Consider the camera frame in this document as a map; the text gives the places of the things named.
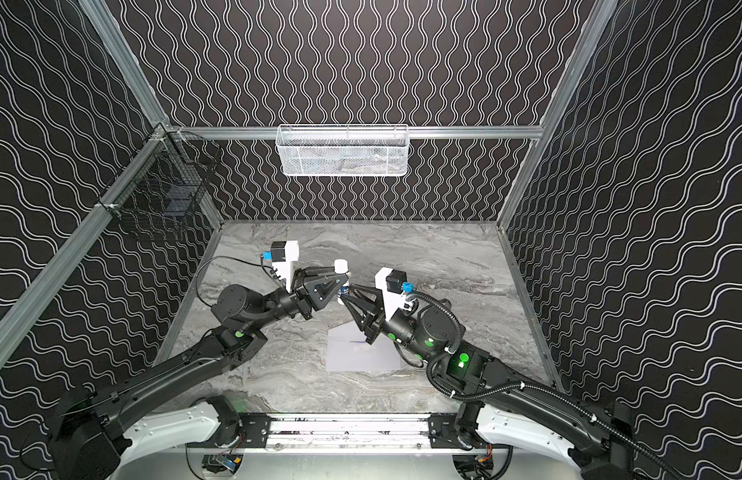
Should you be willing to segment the white envelope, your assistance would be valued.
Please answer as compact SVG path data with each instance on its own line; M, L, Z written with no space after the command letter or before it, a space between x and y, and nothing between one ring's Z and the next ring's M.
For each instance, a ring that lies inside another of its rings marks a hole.
M402 360L389 339L377 338L368 344L354 322L328 331L325 369L327 372L388 372L402 368Z

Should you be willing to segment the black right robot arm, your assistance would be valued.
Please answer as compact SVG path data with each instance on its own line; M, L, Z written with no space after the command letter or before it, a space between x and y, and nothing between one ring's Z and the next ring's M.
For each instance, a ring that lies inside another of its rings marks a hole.
M568 441L563 455L582 478L633 478L630 438L605 408L588 407L466 341L449 300L406 288L397 296L402 306L395 307L383 295L351 285L340 296L367 342L385 337L410 352L435 390L468 408L495 407L549 428Z

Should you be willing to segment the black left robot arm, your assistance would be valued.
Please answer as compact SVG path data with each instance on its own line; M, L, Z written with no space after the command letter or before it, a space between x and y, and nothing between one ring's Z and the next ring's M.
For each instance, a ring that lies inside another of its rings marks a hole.
M266 344L264 328L302 316L311 319L349 280L332 267L298 269L290 288L268 294L227 286L212 307L219 324L187 350L114 386L63 394L47 419L47 448L59 479L104 479L131 446L126 431L165 402L250 361Z

